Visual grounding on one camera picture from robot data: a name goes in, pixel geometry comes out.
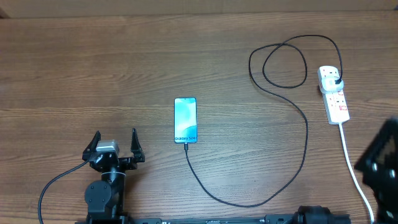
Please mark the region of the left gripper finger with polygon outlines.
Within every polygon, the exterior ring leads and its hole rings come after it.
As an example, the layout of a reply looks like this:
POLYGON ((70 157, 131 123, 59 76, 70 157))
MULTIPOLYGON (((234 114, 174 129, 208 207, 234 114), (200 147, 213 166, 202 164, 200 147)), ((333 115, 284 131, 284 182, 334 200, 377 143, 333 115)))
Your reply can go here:
POLYGON ((134 162, 144 162, 145 155, 138 140, 137 130, 132 128, 131 152, 133 153, 134 162))
POLYGON ((89 143, 89 145, 86 147, 86 149, 82 153, 82 159, 84 161, 87 161, 91 157, 92 153, 96 152, 96 147, 100 140, 101 140, 101 133, 99 131, 97 131, 95 133, 93 139, 89 143))

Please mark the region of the Galaxy smartphone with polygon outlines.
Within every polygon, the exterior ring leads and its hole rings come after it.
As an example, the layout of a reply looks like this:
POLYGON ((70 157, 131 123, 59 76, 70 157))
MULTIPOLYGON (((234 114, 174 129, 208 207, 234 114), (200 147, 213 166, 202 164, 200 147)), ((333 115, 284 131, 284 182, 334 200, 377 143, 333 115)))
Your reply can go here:
POLYGON ((174 142, 189 144, 198 141, 197 99, 174 100, 174 142))

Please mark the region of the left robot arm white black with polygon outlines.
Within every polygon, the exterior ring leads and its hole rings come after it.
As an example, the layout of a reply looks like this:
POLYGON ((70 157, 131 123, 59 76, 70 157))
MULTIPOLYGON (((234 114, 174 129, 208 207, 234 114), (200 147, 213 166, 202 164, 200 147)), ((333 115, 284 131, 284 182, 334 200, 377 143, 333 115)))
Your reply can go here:
POLYGON ((126 171, 136 170, 138 163, 145 161, 145 155, 134 128, 130 151, 131 157, 119 157, 118 142, 114 139, 102 140, 101 133, 97 131, 82 152, 83 163, 54 177, 43 188, 37 208, 39 223, 44 222, 42 201, 50 185, 86 164, 99 172, 101 179, 92 182, 85 190, 85 202, 88 206, 85 223, 132 223, 132 218, 124 211, 126 171))

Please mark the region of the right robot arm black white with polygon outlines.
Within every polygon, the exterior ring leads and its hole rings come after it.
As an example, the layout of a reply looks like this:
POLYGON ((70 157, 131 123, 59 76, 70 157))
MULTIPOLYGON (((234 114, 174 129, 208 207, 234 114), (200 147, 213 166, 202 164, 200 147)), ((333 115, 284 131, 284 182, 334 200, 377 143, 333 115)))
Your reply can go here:
MULTIPOLYGON (((355 164, 377 202, 374 223, 397 223, 397 118, 385 121, 355 164)), ((288 221, 293 224, 349 224, 349 215, 334 215, 325 207, 301 206, 288 221)))

